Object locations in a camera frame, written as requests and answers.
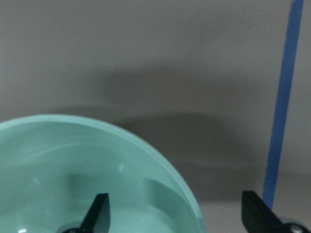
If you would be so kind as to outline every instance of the metal bolt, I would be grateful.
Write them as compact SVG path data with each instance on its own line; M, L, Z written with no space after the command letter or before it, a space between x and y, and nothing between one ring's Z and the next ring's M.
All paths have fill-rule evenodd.
M292 225L290 229L292 233L303 233L303 229L297 225Z

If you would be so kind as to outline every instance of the mint green bowl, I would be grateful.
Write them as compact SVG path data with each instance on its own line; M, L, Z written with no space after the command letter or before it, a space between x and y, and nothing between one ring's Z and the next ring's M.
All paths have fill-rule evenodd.
M98 193L109 193L110 233L207 232L174 167L137 136L98 120L1 123L0 177L3 233L56 233L82 221Z

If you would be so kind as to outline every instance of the gray surface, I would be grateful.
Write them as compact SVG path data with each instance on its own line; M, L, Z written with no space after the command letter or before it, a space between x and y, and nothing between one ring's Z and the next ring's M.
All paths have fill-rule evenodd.
M1 1L0 121L64 113L127 128L182 173L210 232L242 232L239 193L261 193L290 3ZM309 226L310 41L305 1L276 210Z

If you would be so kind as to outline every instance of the blue line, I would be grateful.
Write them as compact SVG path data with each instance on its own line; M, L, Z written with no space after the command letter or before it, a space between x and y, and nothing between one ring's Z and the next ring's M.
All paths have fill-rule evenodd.
M278 167L282 151L287 107L290 98L296 50L304 0L293 0L289 16L282 68L276 98L276 108L262 199L272 209L276 191Z

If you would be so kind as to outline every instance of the blue tape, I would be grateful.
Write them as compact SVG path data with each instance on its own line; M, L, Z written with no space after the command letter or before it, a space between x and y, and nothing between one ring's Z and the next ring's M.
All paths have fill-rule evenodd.
M290 98L299 28L304 0L293 0L286 32L282 68L276 98L276 108L262 199L272 209L276 191L278 167L282 151L287 108Z

